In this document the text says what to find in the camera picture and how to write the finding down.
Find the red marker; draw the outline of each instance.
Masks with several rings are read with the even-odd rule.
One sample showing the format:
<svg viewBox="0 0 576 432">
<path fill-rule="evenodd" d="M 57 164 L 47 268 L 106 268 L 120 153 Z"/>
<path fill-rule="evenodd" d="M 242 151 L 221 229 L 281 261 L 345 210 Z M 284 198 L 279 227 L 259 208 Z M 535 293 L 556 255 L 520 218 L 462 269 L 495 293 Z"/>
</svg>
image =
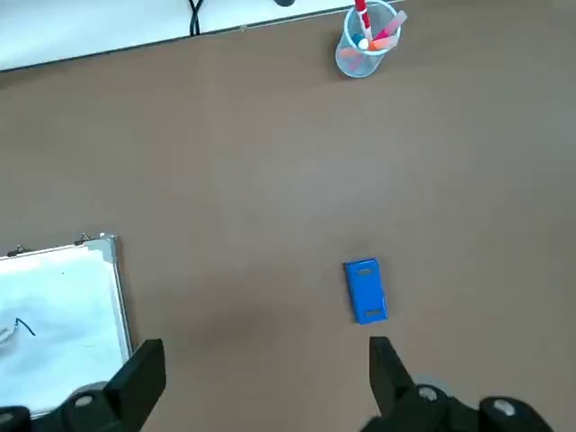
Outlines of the red marker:
<svg viewBox="0 0 576 432">
<path fill-rule="evenodd" d="M 366 0 L 355 0 L 356 12 L 358 13 L 358 18 L 360 18 L 360 26 L 362 27 L 362 33 L 368 41 L 372 40 L 372 32 L 370 31 L 370 16 L 368 15 L 368 7 L 366 6 Z"/>
</svg>

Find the blue box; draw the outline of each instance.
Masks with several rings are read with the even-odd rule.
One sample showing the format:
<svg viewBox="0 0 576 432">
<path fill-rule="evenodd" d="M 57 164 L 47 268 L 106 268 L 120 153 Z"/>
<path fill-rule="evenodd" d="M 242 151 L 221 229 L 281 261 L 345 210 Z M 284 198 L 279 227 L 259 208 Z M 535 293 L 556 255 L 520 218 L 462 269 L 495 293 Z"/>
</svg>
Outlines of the blue box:
<svg viewBox="0 0 576 432">
<path fill-rule="evenodd" d="M 376 258 L 344 263 L 352 309 L 358 324 L 388 319 L 383 282 Z"/>
</svg>

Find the pink marker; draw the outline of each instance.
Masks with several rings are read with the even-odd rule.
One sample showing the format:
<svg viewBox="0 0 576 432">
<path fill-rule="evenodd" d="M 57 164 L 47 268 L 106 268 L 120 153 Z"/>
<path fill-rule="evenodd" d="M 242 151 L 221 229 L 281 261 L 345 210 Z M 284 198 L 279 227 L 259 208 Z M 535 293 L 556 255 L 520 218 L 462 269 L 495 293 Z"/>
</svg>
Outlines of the pink marker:
<svg viewBox="0 0 576 432">
<path fill-rule="evenodd" d="M 386 24 L 386 27 L 384 27 L 382 31 L 376 35 L 376 40 L 378 41 L 379 39 L 392 36 L 407 19 L 408 16 L 404 11 L 399 11 L 396 13 L 396 16 L 394 16 L 394 18 L 392 18 L 391 21 Z"/>
</svg>

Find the white surface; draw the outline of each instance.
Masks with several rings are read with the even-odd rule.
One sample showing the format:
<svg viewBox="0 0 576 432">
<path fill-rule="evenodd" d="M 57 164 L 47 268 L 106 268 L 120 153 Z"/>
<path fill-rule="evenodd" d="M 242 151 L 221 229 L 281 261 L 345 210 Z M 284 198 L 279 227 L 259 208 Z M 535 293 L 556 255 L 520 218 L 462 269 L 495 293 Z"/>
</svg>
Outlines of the white surface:
<svg viewBox="0 0 576 432">
<path fill-rule="evenodd" d="M 215 32 L 352 4 L 204 0 L 199 20 L 201 32 Z M 190 17 L 187 0 L 0 0 L 0 70 L 184 37 Z"/>
<path fill-rule="evenodd" d="M 36 333 L 19 325 L 0 343 L 0 407 L 39 414 L 110 380 L 128 356 L 115 293 L 113 264 L 88 246 L 0 260 L 0 321 Z"/>
</svg>

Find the marker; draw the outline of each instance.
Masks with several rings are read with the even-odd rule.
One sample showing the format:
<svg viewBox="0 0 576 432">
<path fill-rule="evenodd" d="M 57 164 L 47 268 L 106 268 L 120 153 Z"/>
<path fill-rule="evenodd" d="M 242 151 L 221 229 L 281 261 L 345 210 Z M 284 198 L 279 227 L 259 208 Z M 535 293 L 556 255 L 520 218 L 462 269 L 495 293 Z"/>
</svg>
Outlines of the marker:
<svg viewBox="0 0 576 432">
<path fill-rule="evenodd" d="M 368 15 L 368 7 L 366 6 L 366 0 L 355 0 L 356 12 L 358 13 L 358 18 L 360 18 L 360 26 L 362 27 L 362 33 L 368 41 L 372 40 L 372 32 L 370 30 L 370 16 Z"/>
<path fill-rule="evenodd" d="M 357 33 L 352 36 L 352 42 L 355 43 L 360 50 L 368 50 L 368 39 L 364 38 L 362 35 Z"/>
<path fill-rule="evenodd" d="M 404 11 L 399 11 L 396 13 L 396 16 L 394 16 L 394 18 L 392 18 L 390 22 L 386 24 L 386 27 L 384 27 L 382 31 L 376 35 L 376 39 L 378 40 L 392 36 L 407 19 L 408 16 L 406 13 Z"/>
<path fill-rule="evenodd" d="M 370 51 L 389 50 L 398 44 L 396 36 L 389 36 L 388 38 L 374 39 L 368 45 Z"/>
</svg>

